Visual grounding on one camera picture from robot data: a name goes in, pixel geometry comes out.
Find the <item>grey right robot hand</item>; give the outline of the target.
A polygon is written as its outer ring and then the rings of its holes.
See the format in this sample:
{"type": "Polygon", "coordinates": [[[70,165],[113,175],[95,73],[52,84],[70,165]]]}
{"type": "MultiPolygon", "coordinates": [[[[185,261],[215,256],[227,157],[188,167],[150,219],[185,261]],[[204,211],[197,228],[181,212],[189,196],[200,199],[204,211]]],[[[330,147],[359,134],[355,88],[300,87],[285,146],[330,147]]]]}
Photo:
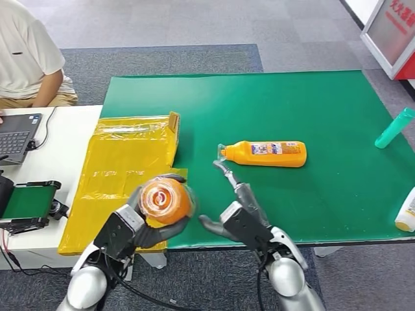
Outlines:
{"type": "Polygon", "coordinates": [[[236,200],[224,210],[218,222],[204,214],[199,216],[203,227],[215,235],[242,242],[249,248],[256,248],[257,242],[271,239],[269,221],[249,184],[239,181],[232,170],[219,160],[213,161],[213,165],[230,182],[236,200]]]}

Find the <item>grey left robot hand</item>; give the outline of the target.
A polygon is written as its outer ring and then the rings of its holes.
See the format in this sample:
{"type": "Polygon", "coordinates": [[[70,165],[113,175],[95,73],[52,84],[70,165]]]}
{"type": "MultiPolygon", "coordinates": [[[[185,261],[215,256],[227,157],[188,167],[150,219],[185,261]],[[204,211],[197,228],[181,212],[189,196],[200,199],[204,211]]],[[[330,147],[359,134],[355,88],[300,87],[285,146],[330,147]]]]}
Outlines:
{"type": "Polygon", "coordinates": [[[134,237],[137,248],[152,248],[182,233],[197,207],[187,179],[178,174],[162,174],[137,187],[128,204],[144,219],[134,237]]]}

